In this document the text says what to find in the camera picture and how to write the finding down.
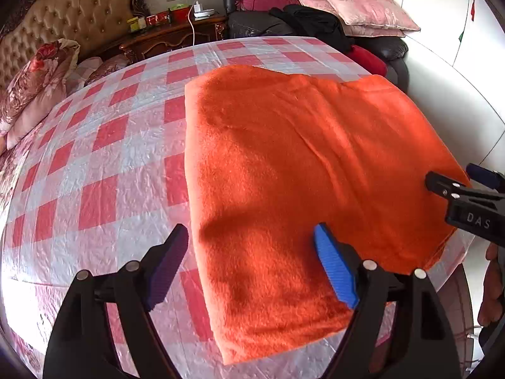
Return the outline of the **right hand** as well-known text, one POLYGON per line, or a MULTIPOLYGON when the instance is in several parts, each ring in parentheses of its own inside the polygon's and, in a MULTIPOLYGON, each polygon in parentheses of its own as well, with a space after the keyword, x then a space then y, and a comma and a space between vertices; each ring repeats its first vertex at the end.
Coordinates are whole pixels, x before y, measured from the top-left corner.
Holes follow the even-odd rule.
POLYGON ((489 261, 489 265, 484 276, 483 301, 478 312, 478 324, 482 327, 498 322, 503 312, 500 302, 503 286, 502 273, 497 260, 498 246, 490 243, 485 258, 489 261))

